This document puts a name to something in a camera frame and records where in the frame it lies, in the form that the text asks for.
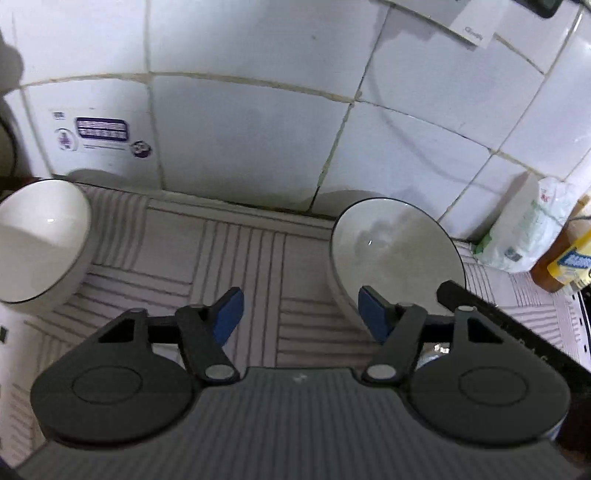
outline black rim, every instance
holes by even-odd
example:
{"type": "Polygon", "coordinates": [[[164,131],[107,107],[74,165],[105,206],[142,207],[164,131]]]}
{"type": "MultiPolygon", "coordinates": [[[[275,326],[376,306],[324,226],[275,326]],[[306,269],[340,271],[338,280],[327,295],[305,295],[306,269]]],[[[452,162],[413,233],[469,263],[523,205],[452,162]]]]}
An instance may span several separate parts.
{"type": "Polygon", "coordinates": [[[93,228],[93,225],[92,225],[92,208],[90,207],[90,202],[88,200],[88,197],[86,196],[86,193],[84,193],[84,191],[78,185],[76,185],[75,183],[66,181],[66,180],[58,180],[58,179],[43,179],[43,180],[36,181],[35,183],[31,183],[30,185],[35,185],[37,183],[41,183],[42,181],[65,181],[66,183],[68,183],[70,185],[74,185],[74,187],[77,188],[78,191],[82,194],[82,197],[84,198],[84,200],[86,202],[86,208],[88,209],[89,217],[90,217],[90,228],[86,231],[86,235],[84,236],[84,241],[82,242],[82,246],[80,247],[80,250],[78,251],[75,259],[72,261],[72,263],[70,264],[70,266],[67,268],[66,272],[60,278],[58,278],[49,288],[43,290],[40,294],[35,295],[34,297],[31,297],[29,299],[19,300],[19,301],[5,301],[5,300],[0,299],[0,301],[3,302],[3,303],[5,303],[6,305],[19,305],[21,303],[26,303],[28,301],[38,299],[40,296],[46,294],[53,287],[55,287],[59,282],[61,282],[68,275],[68,273],[70,273],[72,271],[72,268],[74,268],[74,265],[76,265],[78,263],[78,260],[82,256],[82,252],[84,251],[84,248],[86,246],[86,243],[88,242],[88,237],[90,236],[90,231],[93,228]]]}
{"type": "Polygon", "coordinates": [[[336,271],[336,266],[335,266],[335,258],[333,255],[333,238],[335,236],[335,230],[337,228],[337,226],[339,225],[339,222],[341,220],[341,218],[343,217],[343,215],[345,213],[347,213],[351,208],[353,208],[355,205],[357,205],[358,203],[361,202],[367,202],[368,200],[392,200],[393,202],[398,202],[398,203],[402,203],[404,205],[408,205],[409,207],[412,207],[416,210],[418,210],[419,212],[424,213],[433,223],[435,223],[435,225],[437,225],[441,231],[445,234],[445,236],[447,237],[447,239],[451,242],[451,244],[453,245],[453,249],[456,252],[457,255],[457,259],[460,261],[460,265],[462,266],[462,272],[464,273],[464,285],[462,285],[462,287],[466,288],[466,269],[464,267],[464,262],[462,262],[462,257],[460,256],[460,252],[457,251],[457,247],[456,245],[453,243],[452,237],[450,237],[447,232],[443,229],[443,227],[441,225],[439,225],[439,223],[437,223],[437,221],[431,217],[431,215],[429,215],[427,212],[425,212],[424,210],[420,209],[419,207],[413,205],[412,203],[408,203],[405,202],[403,200],[398,200],[398,199],[393,199],[390,197],[371,197],[368,199],[363,199],[363,200],[358,200],[355,203],[352,203],[351,205],[349,205],[345,210],[343,210],[343,212],[337,217],[335,224],[333,225],[332,231],[330,233],[330,242],[329,242],[329,262],[330,262],[330,271],[332,273],[333,278],[335,279],[336,284],[339,286],[341,292],[343,293],[343,297],[345,297],[345,299],[347,300],[347,303],[349,304],[349,306],[357,313],[359,314],[359,311],[357,310],[357,305],[355,304],[355,302],[353,300],[351,300],[351,297],[349,297],[349,294],[347,293],[347,290],[344,288],[343,284],[340,282],[340,278],[337,275],[337,271],[336,271]]]}

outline yellow label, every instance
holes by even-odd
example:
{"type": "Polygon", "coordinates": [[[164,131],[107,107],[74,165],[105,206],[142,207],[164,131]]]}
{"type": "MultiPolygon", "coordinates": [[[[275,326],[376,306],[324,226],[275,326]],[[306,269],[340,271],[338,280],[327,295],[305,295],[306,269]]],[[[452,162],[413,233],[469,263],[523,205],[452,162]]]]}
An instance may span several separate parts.
{"type": "Polygon", "coordinates": [[[581,276],[588,276],[591,268],[591,230],[577,238],[575,242],[558,256],[550,265],[548,272],[560,283],[567,285],[581,276]]]}

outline label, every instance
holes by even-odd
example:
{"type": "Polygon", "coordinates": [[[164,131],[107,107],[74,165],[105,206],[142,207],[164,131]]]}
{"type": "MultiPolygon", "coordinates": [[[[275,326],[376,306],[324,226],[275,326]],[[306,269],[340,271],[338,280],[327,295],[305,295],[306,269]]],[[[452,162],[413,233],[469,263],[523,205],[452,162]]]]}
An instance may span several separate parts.
{"type": "Polygon", "coordinates": [[[562,265],[563,267],[581,268],[583,270],[588,270],[591,268],[591,257],[588,255],[580,254],[576,250],[571,250],[570,252],[567,252],[567,254],[563,256],[560,260],[558,260],[558,265],[562,265]]]}
{"type": "Polygon", "coordinates": [[[53,129],[47,135],[52,135],[51,142],[62,152],[129,160],[152,155],[147,112],[73,108],[52,109],[50,115],[53,129]]]}
{"type": "Polygon", "coordinates": [[[129,126],[125,120],[80,116],[75,120],[78,135],[87,140],[128,142],[129,126]]]}

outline plastic bag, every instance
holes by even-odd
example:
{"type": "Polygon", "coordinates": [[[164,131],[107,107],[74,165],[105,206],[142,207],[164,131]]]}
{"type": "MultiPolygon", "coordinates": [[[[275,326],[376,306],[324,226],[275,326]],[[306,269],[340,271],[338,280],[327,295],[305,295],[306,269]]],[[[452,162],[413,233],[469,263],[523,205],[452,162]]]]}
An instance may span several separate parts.
{"type": "Polygon", "coordinates": [[[476,247],[480,263],[509,273],[526,272],[546,253],[577,202],[572,185],[530,174],[476,247]]]}

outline purple sticker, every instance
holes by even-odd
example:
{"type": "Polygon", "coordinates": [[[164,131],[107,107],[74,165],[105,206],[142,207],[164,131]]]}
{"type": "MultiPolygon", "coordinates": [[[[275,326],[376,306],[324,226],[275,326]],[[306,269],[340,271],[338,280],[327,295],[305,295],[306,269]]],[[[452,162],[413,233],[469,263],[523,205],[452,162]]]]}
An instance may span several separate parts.
{"type": "Polygon", "coordinates": [[[138,157],[138,158],[146,158],[152,154],[152,147],[150,147],[143,140],[132,143],[130,145],[130,149],[131,149],[131,153],[133,153],[134,157],[138,157]]]}
{"type": "Polygon", "coordinates": [[[76,137],[67,128],[59,128],[56,130],[56,135],[61,150],[74,151],[77,148],[76,137]]]}
{"type": "Polygon", "coordinates": [[[76,118],[76,130],[78,135],[87,140],[129,141],[129,126],[125,120],[79,116],[76,118]]]}

